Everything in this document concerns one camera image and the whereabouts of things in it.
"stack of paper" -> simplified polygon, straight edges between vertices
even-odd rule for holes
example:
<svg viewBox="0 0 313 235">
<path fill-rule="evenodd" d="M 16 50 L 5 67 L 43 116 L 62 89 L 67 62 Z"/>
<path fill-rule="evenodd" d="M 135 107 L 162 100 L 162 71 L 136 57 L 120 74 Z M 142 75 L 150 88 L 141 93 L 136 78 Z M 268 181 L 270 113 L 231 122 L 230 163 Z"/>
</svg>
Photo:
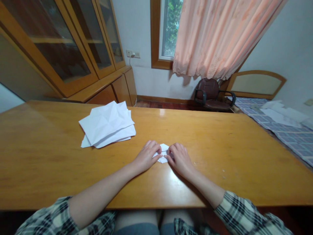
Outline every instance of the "stack of paper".
<svg viewBox="0 0 313 235">
<path fill-rule="evenodd" d="M 301 127 L 301 122 L 309 119 L 309 116 L 300 113 L 292 108 L 284 108 L 284 105 L 278 101 L 269 101 L 261 107 L 261 111 L 272 118 L 275 122 L 293 127 Z"/>
<path fill-rule="evenodd" d="M 136 135 L 131 111 L 126 102 L 112 101 L 106 106 L 93 108 L 90 115 L 79 121 L 85 132 L 82 148 L 102 148 L 110 143 L 129 140 Z"/>
</svg>

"table surface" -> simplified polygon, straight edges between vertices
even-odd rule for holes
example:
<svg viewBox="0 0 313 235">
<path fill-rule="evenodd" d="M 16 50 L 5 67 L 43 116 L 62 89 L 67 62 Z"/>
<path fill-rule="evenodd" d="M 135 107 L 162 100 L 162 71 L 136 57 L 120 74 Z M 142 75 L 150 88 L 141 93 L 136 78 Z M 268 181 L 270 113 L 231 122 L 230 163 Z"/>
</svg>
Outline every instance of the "table surface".
<svg viewBox="0 0 313 235">
<path fill-rule="evenodd" d="M 313 173 L 244 114 L 134 108 L 136 136 L 81 148 L 78 121 L 99 105 L 30 101 L 0 115 L 0 210 L 32 210 L 75 195 L 130 163 L 147 140 L 182 143 L 194 166 L 257 206 L 313 205 Z M 131 180 L 108 208 L 204 207 L 165 163 Z"/>
</svg>

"blue checkered bedsheet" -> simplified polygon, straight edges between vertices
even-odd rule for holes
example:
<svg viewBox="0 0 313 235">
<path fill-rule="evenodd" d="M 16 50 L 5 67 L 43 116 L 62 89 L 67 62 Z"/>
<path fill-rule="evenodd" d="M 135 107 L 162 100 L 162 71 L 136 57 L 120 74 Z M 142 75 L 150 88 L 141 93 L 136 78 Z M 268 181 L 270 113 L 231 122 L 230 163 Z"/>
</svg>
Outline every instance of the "blue checkered bedsheet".
<svg viewBox="0 0 313 235">
<path fill-rule="evenodd" d="M 268 102 L 266 99 L 237 97 L 235 105 L 262 127 L 272 131 L 295 154 L 313 167 L 313 130 L 305 126 L 296 128 L 277 123 L 265 114 L 260 114 L 250 108 L 253 104 L 261 107 L 266 102 Z"/>
</svg>

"chair armrest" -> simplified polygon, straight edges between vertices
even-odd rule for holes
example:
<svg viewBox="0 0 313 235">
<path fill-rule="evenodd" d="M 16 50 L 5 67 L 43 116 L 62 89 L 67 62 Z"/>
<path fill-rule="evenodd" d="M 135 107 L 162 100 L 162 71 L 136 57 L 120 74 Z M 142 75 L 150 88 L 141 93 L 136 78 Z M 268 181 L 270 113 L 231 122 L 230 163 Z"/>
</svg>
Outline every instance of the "chair armrest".
<svg viewBox="0 0 313 235">
<path fill-rule="evenodd" d="M 235 95 L 235 93 L 233 93 L 232 91 L 218 91 L 219 93 L 220 92 L 225 92 L 225 93 L 230 93 L 231 95 L 232 95 L 232 102 L 231 102 L 231 107 L 235 104 L 235 102 L 236 102 L 236 95 Z"/>
<path fill-rule="evenodd" d="M 196 100 L 196 97 L 197 97 L 197 92 L 198 92 L 198 91 L 201 91 L 201 92 L 202 92 L 202 94 L 203 94 L 202 102 L 199 102 L 199 101 L 197 101 L 197 100 Z M 205 105 L 205 102 L 206 102 L 206 92 L 205 92 L 205 91 L 203 91 L 203 90 L 200 90 L 200 89 L 195 89 L 195 97 L 194 97 L 194 101 L 195 101 L 195 102 L 197 102 L 197 103 L 200 103 L 200 104 L 202 104 L 202 105 Z"/>
</svg>

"wall switch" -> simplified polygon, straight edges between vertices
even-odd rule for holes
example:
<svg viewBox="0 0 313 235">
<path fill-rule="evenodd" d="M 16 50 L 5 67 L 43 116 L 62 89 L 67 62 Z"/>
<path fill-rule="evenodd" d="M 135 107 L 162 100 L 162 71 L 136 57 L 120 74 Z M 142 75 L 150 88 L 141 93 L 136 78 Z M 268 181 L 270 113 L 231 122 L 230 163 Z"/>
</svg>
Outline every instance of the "wall switch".
<svg viewBox="0 0 313 235">
<path fill-rule="evenodd" d="M 140 52 L 138 51 L 126 50 L 126 55 L 127 57 L 131 57 L 131 55 L 134 55 L 133 58 L 140 58 Z"/>
<path fill-rule="evenodd" d="M 127 55 L 127 57 L 130 57 L 130 56 L 131 56 L 131 53 L 132 53 L 132 51 L 126 50 L 126 55 Z"/>
<path fill-rule="evenodd" d="M 313 105 L 313 99 L 307 100 L 304 104 L 307 106 L 312 106 Z"/>
</svg>

